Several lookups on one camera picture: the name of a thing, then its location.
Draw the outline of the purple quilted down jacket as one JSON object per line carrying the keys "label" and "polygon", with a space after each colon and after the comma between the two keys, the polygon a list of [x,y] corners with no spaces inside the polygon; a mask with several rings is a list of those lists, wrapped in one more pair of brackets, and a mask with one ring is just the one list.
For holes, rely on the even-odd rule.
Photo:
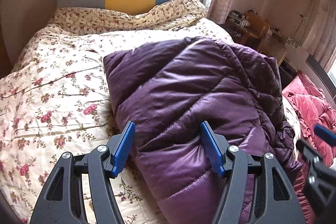
{"label": "purple quilted down jacket", "polygon": [[224,181],[211,169],[202,122],[231,145],[275,155],[291,182],[294,157],[277,61],[210,38],[146,43],[104,57],[116,123],[135,124],[133,158],[169,223],[210,223]]}

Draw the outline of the wooden chair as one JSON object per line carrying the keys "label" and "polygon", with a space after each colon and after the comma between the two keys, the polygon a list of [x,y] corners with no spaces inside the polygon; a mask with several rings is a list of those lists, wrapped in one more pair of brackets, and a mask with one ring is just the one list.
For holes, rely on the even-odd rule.
{"label": "wooden chair", "polygon": [[250,23],[248,30],[259,40],[256,51],[274,57],[277,60],[277,65],[280,66],[288,52],[284,44],[280,42],[280,38],[273,34],[270,25],[261,16],[251,11],[245,12],[244,16]]}

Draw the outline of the pink crumpled blanket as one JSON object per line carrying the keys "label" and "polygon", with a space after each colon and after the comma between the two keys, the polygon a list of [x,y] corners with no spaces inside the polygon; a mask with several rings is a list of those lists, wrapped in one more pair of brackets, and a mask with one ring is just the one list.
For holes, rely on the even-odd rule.
{"label": "pink crumpled blanket", "polygon": [[305,73],[299,71],[282,91],[287,121],[294,129],[293,143],[305,140],[323,158],[325,165],[335,170],[335,147],[331,147],[313,132],[316,124],[335,132],[335,109],[325,93]]}

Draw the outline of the small-floral pillow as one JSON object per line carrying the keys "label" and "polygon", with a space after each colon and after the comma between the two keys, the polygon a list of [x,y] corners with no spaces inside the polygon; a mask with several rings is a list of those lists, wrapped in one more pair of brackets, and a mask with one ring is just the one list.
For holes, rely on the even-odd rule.
{"label": "small-floral pillow", "polygon": [[79,36],[112,31],[177,31],[205,17],[206,9],[199,0],[171,0],[139,15],[97,8],[60,8],[46,27],[60,34]]}

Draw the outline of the cluttered bedside table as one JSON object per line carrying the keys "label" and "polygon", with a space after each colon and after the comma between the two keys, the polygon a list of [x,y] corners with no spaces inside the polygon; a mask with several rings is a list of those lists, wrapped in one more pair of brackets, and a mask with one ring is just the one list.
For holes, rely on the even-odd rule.
{"label": "cluttered bedside table", "polygon": [[236,10],[231,10],[223,28],[235,39],[241,38],[244,31],[251,26],[246,17]]}

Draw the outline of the floral cream bed quilt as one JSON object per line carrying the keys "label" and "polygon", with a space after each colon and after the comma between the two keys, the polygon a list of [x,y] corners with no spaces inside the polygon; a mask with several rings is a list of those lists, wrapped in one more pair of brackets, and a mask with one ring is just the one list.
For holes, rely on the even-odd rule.
{"label": "floral cream bed quilt", "polygon": [[12,73],[1,79],[1,192],[20,223],[29,223],[47,176],[66,150],[80,154],[117,132],[102,56],[125,39],[205,35],[232,43],[207,19],[178,30],[155,27],[106,35],[74,36],[58,28],[40,30]]}

